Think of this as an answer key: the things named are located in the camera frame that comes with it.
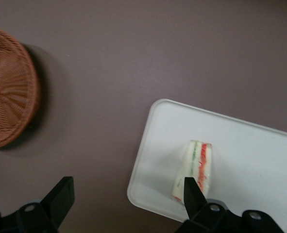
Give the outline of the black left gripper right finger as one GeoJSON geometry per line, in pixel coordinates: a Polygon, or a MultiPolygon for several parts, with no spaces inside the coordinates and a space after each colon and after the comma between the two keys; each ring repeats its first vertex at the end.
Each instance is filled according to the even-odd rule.
{"type": "Polygon", "coordinates": [[[240,233],[242,228],[233,214],[221,204],[208,202],[194,178],[184,181],[184,204],[189,219],[177,230],[177,233],[240,233]]]}

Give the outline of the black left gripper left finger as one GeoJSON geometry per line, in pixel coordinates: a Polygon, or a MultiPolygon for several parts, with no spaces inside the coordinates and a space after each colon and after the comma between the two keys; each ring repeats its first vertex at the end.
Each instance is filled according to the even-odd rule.
{"type": "Polygon", "coordinates": [[[40,201],[22,206],[16,212],[20,233],[57,233],[74,204],[74,179],[63,177],[40,201]]]}

